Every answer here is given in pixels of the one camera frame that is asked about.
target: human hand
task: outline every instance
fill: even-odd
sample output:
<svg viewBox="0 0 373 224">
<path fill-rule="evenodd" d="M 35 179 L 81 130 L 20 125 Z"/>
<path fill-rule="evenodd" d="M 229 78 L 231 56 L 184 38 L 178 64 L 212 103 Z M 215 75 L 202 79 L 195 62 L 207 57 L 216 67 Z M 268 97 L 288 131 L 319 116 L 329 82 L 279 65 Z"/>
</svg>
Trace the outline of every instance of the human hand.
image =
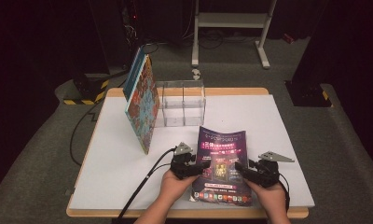
<svg viewBox="0 0 373 224">
<path fill-rule="evenodd" d="M 244 181 L 256 193 L 271 223 L 290 223 L 285 209 L 285 192 L 279 183 L 265 189 L 247 179 Z"/>
<path fill-rule="evenodd" d="M 158 198 L 165 203 L 173 204 L 198 177 L 195 175 L 180 180 L 171 170 L 168 170 L 163 175 Z"/>
</svg>

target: gray carpet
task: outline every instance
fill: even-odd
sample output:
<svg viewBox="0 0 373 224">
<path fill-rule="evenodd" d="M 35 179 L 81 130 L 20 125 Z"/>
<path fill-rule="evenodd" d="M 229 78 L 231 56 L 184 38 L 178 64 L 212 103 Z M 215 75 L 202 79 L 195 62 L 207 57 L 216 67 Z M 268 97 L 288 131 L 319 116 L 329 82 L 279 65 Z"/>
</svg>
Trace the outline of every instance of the gray carpet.
<svg viewBox="0 0 373 224">
<path fill-rule="evenodd" d="M 373 162 L 335 91 L 323 85 L 333 107 L 295 107 L 283 84 L 292 78 L 308 41 L 288 45 L 282 40 L 267 40 L 270 70 L 262 69 L 252 41 L 200 48 L 201 78 L 206 87 L 264 87 L 273 94 L 316 203 L 307 218 L 293 223 L 373 223 Z M 190 46 L 152 45 L 145 51 L 154 51 L 150 55 L 156 80 L 192 79 Z M 108 89 L 125 78 L 111 79 Z M 70 84 L 68 81 L 56 90 L 60 101 Z M 60 103 L 37 131 L 0 185 L 0 224 L 111 222 L 109 218 L 76 218 L 65 213 L 68 190 L 79 172 L 69 154 L 70 138 L 90 108 Z M 100 108 L 93 109 L 95 118 Z M 74 136 L 77 161 L 83 161 L 94 129 L 91 118 L 82 120 Z"/>
</svg>

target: magazine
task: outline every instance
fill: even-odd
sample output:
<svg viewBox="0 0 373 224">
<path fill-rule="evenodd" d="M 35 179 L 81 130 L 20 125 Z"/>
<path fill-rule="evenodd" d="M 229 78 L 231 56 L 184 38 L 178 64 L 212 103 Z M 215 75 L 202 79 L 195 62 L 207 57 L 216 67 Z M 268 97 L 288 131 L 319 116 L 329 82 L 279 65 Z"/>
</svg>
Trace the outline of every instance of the magazine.
<svg viewBox="0 0 373 224">
<path fill-rule="evenodd" d="M 160 104 L 149 55 L 144 54 L 141 67 L 135 72 L 138 74 L 125 113 L 144 153 L 148 154 Z"/>
<path fill-rule="evenodd" d="M 248 164 L 245 131 L 217 133 L 200 126 L 196 163 L 208 160 L 211 166 L 193 182 L 190 201 L 251 206 L 252 191 L 234 163 Z"/>
</svg>

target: equipment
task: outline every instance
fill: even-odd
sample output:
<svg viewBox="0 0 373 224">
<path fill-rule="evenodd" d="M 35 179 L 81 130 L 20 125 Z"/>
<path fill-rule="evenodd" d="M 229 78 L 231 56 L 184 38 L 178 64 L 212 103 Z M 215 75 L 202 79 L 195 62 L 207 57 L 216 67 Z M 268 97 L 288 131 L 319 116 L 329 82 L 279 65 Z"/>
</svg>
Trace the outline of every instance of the equipment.
<svg viewBox="0 0 373 224">
<path fill-rule="evenodd" d="M 180 143 L 175 149 L 170 170 L 179 179 L 184 179 L 193 175 L 201 175 L 203 170 L 210 167 L 211 161 L 204 161 L 201 164 L 190 164 L 196 160 L 196 155 L 192 155 L 192 148 L 185 143 Z"/>
<path fill-rule="evenodd" d="M 277 161 L 294 162 L 289 158 L 281 156 L 273 152 L 266 152 L 258 156 L 261 160 L 248 160 L 248 167 L 244 167 L 240 162 L 235 162 L 235 168 L 239 171 L 242 177 L 256 183 L 257 185 L 268 188 L 279 182 L 279 164 Z"/>
</svg>

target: wooden table edge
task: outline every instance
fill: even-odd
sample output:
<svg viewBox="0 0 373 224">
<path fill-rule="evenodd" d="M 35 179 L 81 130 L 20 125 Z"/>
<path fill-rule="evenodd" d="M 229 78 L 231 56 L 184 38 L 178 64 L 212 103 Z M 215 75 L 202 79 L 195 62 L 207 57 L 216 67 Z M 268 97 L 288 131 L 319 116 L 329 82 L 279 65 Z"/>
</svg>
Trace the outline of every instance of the wooden table edge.
<svg viewBox="0 0 373 224">
<path fill-rule="evenodd" d="M 269 92 L 261 87 L 243 87 L 243 88 L 205 88 L 205 95 L 268 95 Z M 108 90 L 106 97 L 122 97 L 122 88 L 112 88 Z"/>
<path fill-rule="evenodd" d="M 125 218 L 139 217 L 145 210 L 128 210 Z M 120 210 L 90 210 L 90 209 L 70 209 L 67 208 L 69 217 L 117 217 Z M 287 213 L 289 218 L 302 219 L 309 215 L 307 207 L 290 207 Z M 261 208 L 242 209 L 171 209 L 167 218 L 211 218 L 211 219 L 254 219 L 267 218 L 265 211 Z"/>
</svg>

